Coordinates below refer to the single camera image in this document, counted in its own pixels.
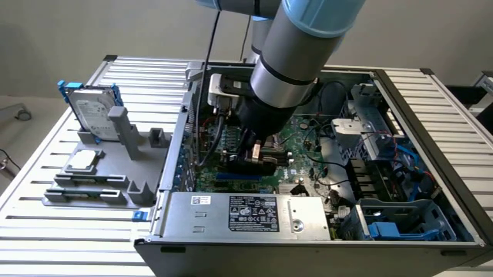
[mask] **small circuit board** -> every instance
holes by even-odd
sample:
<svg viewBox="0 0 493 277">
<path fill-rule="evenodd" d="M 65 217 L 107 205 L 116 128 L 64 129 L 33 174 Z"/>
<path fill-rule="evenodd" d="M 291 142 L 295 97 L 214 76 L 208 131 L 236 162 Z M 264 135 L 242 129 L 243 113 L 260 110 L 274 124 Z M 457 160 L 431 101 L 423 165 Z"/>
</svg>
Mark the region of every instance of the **small circuit board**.
<svg viewBox="0 0 493 277">
<path fill-rule="evenodd" d="M 317 124 L 311 122 L 310 125 L 310 121 L 313 117 L 294 115 L 284 129 L 272 135 L 272 142 L 266 143 L 266 146 L 291 153 L 288 166 L 279 166 L 272 176 L 235 175 L 220 172 L 218 166 L 220 149 L 226 146 L 234 149 L 234 144 L 239 141 L 239 128 L 227 126 L 215 157 L 198 172 L 195 190 L 198 192 L 279 193 L 279 184 L 295 185 L 303 180 L 309 181 L 310 169 L 319 172 L 323 168 L 322 164 L 306 157 L 309 154 L 313 159 L 323 160 L 321 150 L 314 145 L 318 133 L 310 132 Z"/>
</svg>

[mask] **white wall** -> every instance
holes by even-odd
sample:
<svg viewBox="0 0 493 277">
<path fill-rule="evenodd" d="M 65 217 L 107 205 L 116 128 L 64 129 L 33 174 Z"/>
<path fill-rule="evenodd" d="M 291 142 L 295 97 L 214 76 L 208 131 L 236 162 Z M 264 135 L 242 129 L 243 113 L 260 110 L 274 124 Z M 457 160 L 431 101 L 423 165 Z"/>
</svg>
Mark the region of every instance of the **white wall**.
<svg viewBox="0 0 493 277">
<path fill-rule="evenodd" d="M 56 81 L 85 81 L 107 54 L 203 58 L 214 13 L 194 0 L 0 0 L 0 94 L 57 97 Z M 492 0 L 366 0 L 330 63 L 468 84 L 493 69 L 492 14 Z M 238 59 L 246 23 L 223 13 L 214 59 Z"/>
</svg>

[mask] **warning label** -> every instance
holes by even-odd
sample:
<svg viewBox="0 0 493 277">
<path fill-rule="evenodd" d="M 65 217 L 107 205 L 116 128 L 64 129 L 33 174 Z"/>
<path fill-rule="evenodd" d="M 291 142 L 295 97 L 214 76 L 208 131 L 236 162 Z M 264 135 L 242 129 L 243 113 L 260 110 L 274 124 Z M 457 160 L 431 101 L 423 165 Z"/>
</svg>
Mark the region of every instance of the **warning label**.
<svg viewBox="0 0 493 277">
<path fill-rule="evenodd" d="M 275 197 L 230 196 L 228 228 L 235 232 L 279 232 Z"/>
</svg>

